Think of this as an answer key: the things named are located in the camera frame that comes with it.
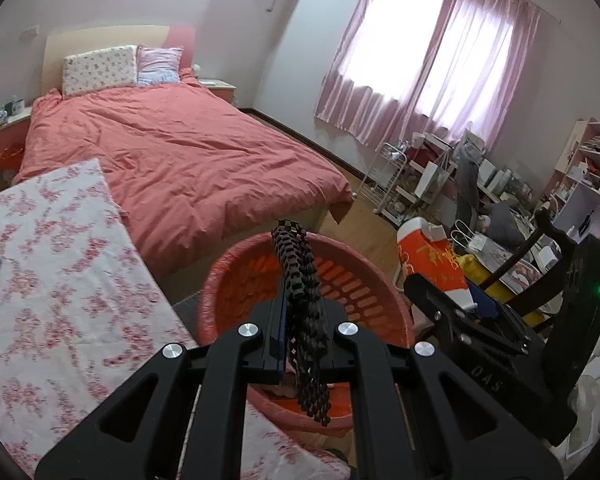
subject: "floral tablecloth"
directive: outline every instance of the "floral tablecloth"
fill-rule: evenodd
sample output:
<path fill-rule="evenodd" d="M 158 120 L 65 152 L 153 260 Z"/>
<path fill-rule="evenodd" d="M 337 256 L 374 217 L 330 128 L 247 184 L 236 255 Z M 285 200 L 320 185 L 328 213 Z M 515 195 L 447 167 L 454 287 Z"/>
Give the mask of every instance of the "floral tablecloth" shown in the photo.
<path fill-rule="evenodd" d="M 0 193 L 0 440 L 29 475 L 163 345 L 195 345 L 147 271 L 96 159 Z M 242 477 L 349 467 L 246 408 Z"/>

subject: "laundry basket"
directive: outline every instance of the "laundry basket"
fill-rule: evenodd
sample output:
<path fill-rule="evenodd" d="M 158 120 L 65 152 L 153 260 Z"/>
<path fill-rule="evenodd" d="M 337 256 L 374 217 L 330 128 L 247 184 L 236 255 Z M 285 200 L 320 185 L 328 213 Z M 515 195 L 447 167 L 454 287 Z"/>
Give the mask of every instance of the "laundry basket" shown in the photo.
<path fill-rule="evenodd" d="M 376 332 L 387 343 L 413 343 L 411 316 L 391 281 L 364 256 L 322 235 L 307 234 L 324 298 L 344 305 L 349 320 Z M 225 330 L 249 319 L 251 307 L 276 297 L 282 271 L 270 233 L 238 242 L 213 264 L 198 307 L 198 341 L 210 344 Z M 349 387 L 330 389 L 327 428 L 304 414 L 296 399 L 275 397 L 250 386 L 247 398 L 277 426 L 291 431 L 342 434 L 352 428 Z"/>

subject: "curtain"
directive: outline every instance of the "curtain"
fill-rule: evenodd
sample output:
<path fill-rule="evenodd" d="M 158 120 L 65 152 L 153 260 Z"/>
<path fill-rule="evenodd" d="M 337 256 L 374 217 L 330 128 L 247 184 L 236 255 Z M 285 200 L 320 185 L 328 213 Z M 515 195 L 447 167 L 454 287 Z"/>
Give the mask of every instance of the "curtain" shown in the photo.
<path fill-rule="evenodd" d="M 540 12 L 528 0 L 360 0 L 315 116 L 373 148 L 466 130 L 490 148 Z"/>

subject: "floral pillow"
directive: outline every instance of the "floral pillow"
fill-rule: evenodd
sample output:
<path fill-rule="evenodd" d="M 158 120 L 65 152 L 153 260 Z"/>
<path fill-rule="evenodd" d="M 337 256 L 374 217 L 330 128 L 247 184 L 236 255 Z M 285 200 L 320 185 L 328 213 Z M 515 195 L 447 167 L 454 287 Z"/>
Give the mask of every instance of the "floral pillow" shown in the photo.
<path fill-rule="evenodd" d="M 138 45 L 138 86 L 179 83 L 183 51 L 181 46 L 149 48 Z"/>
<path fill-rule="evenodd" d="M 64 58 L 62 96 L 138 85 L 136 46 L 114 46 Z"/>

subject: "wooden floor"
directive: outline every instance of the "wooden floor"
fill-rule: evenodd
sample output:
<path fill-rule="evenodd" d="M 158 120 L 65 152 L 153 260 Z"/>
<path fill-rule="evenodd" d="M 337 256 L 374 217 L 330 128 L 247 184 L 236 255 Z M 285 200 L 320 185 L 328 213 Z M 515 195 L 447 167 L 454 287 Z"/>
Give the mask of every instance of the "wooden floor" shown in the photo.
<path fill-rule="evenodd" d="M 258 117 L 251 117 L 273 128 Z M 334 166 L 347 177 L 351 189 L 356 192 L 360 187 L 360 180 L 336 164 Z M 392 280 L 398 266 L 396 230 L 383 217 L 373 214 L 373 209 L 374 206 L 368 199 L 358 197 L 340 224 L 328 214 L 320 228 L 320 234 L 347 244 L 378 266 Z"/>

